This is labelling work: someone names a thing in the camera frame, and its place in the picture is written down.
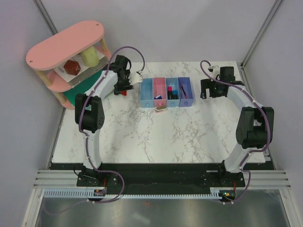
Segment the blue highlighter black body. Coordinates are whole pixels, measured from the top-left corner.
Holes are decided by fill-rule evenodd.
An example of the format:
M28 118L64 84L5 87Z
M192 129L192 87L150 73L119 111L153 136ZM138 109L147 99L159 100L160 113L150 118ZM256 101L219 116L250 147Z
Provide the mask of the blue highlighter black body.
M178 99L178 91L177 90L172 91L172 99L174 99L174 100Z

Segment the pink highlighter black body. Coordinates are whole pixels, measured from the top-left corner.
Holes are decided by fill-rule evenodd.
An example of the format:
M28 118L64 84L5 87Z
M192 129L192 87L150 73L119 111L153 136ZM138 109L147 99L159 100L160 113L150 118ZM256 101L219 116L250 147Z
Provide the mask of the pink highlighter black body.
M171 100L172 99L172 87L171 86L168 86L167 87L167 97L168 97L168 100Z

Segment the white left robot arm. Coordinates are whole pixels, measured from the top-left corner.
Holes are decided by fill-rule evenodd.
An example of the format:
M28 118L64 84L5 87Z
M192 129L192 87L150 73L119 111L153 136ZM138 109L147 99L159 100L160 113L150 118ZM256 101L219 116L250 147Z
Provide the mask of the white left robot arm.
M102 159L99 151L100 130L105 122L105 114L102 100L111 92L119 95L134 88L129 81L131 73L131 61L118 55L109 66L100 74L100 78L93 84L92 88L84 94L78 93L75 97L75 122L78 124L81 133L84 134L86 158L84 166L93 169L89 172L87 180L93 186L99 186L104 181L100 168Z

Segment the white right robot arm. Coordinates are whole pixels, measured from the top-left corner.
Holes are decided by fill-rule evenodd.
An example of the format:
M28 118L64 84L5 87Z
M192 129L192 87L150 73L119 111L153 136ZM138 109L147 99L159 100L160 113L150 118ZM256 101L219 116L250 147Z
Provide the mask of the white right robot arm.
M246 90L244 83L236 80L233 66L213 66L202 70L207 76L201 80L202 99L226 97L240 112L236 127L237 144L223 161L223 171L217 174L217 181L228 186L234 180L233 173L243 170L254 153L267 150L273 138L274 109L257 102Z

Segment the red ink pen refill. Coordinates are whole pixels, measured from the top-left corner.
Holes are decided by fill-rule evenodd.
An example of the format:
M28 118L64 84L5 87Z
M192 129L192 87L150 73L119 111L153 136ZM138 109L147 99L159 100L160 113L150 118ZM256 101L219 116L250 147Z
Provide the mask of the red ink pen refill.
M182 92L183 92L184 99L188 99L188 96L187 96L187 94L186 94L186 91L185 91L183 85L180 85L180 87L181 87L181 90L182 90Z

